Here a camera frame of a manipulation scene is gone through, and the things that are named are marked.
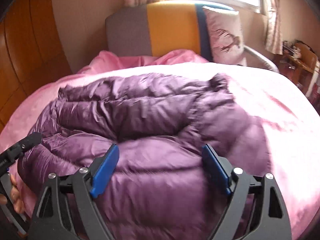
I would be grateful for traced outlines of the person's left hand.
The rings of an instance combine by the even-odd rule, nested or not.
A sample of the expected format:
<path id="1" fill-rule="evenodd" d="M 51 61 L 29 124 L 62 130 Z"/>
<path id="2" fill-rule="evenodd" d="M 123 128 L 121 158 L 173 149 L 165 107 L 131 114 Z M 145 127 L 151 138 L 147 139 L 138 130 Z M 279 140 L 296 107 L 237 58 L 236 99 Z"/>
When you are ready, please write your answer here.
<path id="1" fill-rule="evenodd" d="M 12 174 L 10 175 L 10 180 L 12 184 L 10 197 L 12 199 L 14 210 L 16 213 L 23 214 L 25 212 L 24 203 L 22 201 L 21 194 L 17 188 L 17 181 Z"/>

